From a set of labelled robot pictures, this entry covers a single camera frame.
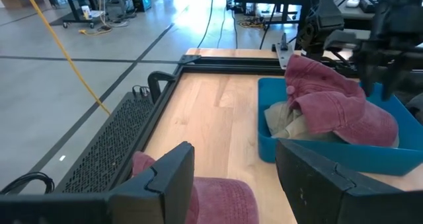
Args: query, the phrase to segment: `beige fabric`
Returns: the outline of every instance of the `beige fabric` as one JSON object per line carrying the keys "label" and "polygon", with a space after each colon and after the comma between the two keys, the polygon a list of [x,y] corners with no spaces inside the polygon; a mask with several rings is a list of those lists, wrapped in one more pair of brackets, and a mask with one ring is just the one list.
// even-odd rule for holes
{"label": "beige fabric", "polygon": [[264,111],[272,138],[301,139],[345,143],[333,132],[310,134],[305,116],[299,110],[289,109],[286,102],[277,102]]}

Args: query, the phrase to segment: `wooden tabletop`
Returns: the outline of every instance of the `wooden tabletop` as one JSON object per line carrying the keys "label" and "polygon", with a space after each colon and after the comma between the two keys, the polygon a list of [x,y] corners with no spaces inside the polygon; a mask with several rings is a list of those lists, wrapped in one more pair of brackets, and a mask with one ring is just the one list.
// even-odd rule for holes
{"label": "wooden tabletop", "polygon": [[[189,49],[186,54],[276,57],[270,50]],[[195,147],[195,176],[242,180],[254,192],[260,223],[296,223],[275,164],[258,157],[257,82],[262,77],[185,73],[145,152],[158,159],[180,142],[188,141]],[[402,177],[366,175],[402,190],[423,189],[422,165]]]}

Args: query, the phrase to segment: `mesh panel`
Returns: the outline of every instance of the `mesh panel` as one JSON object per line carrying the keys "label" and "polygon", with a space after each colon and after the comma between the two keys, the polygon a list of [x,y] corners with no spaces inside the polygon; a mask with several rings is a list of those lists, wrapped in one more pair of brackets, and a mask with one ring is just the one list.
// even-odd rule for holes
{"label": "mesh panel", "polygon": [[81,193],[109,190],[122,162],[130,159],[132,148],[137,145],[137,135],[152,108],[149,99],[135,98],[128,93],[61,181],[61,184],[65,182],[61,191]]}

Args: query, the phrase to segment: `gray concrete floor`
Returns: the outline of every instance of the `gray concrete floor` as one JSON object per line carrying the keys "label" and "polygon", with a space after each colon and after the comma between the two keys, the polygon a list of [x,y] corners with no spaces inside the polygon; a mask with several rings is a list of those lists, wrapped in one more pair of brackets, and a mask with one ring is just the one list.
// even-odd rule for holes
{"label": "gray concrete floor", "polygon": [[[79,34],[79,29],[89,29],[82,24],[72,24],[68,29],[55,26],[54,30],[72,58],[128,60],[126,63],[75,62],[100,96],[132,64],[130,60],[137,59],[172,25],[105,100],[105,105],[113,110],[133,85],[147,84],[150,72],[172,73],[176,66],[143,61],[175,61],[188,48],[198,45],[206,29],[210,3],[211,0],[153,0],[152,9],[138,13],[128,27],[115,28],[101,36]],[[214,0],[202,48],[217,47],[224,6],[225,0]],[[68,12],[66,8],[47,10],[44,15],[51,22]],[[63,58],[40,18],[33,14],[31,8],[0,9],[0,188],[28,172],[94,103],[66,61],[24,58]],[[258,48],[263,30],[237,26],[237,31],[239,48]],[[296,35],[296,25],[272,26],[264,48],[278,42],[283,31],[292,38]],[[220,48],[235,48],[229,11],[225,13]],[[104,111],[96,109],[42,171],[59,183],[105,120]],[[24,191],[38,193],[41,190],[42,185],[34,183]]]}

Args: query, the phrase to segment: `blue plastic bin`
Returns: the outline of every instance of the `blue plastic bin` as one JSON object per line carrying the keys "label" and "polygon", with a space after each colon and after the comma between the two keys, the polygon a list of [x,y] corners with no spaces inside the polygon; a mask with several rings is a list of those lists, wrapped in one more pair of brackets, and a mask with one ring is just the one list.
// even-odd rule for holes
{"label": "blue plastic bin", "polygon": [[[392,96],[381,101],[382,86],[375,85],[368,101],[391,113],[399,125],[399,148],[325,143],[294,140],[326,158],[359,172],[372,172],[402,176],[423,162],[423,126]],[[272,104],[286,101],[285,79],[258,80],[258,154],[263,161],[274,163],[277,139],[271,138],[264,111]]]}

